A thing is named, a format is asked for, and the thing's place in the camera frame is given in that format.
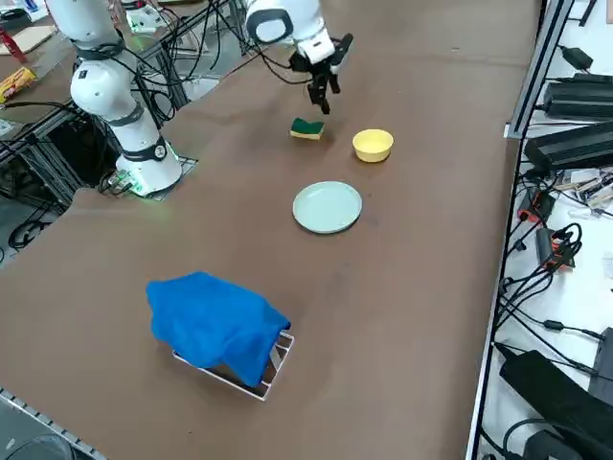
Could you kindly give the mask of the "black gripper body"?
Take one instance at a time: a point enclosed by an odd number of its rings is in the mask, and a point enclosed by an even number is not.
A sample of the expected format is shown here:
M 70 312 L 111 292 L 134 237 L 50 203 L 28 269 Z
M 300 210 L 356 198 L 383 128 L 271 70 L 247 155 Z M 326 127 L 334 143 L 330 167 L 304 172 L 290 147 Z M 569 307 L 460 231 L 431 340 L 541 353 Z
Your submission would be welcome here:
M 338 51 L 335 50 L 330 56 L 323 60 L 312 63 L 308 57 L 302 56 L 298 51 L 295 51 L 289 58 L 289 68 L 293 72 L 310 74 L 310 78 L 307 82 L 311 82 L 313 79 L 319 77 L 325 77 L 327 79 L 329 71 L 337 74 L 337 58 Z

